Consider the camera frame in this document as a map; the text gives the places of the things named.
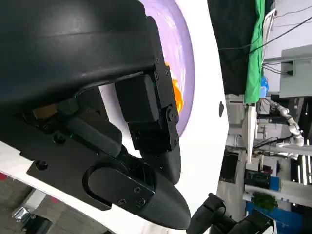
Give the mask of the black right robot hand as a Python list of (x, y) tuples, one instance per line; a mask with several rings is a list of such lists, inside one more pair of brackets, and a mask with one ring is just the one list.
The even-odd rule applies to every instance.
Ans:
[(274, 220), (258, 210), (253, 210), (239, 222), (226, 215), (224, 201), (210, 193), (205, 202), (197, 209), (186, 230), (188, 234), (272, 234)]

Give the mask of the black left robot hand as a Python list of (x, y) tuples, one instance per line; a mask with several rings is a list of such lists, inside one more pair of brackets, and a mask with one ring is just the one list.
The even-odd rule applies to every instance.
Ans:
[(185, 230), (176, 99), (137, 0), (0, 3), (0, 139), (28, 174), (100, 210)]

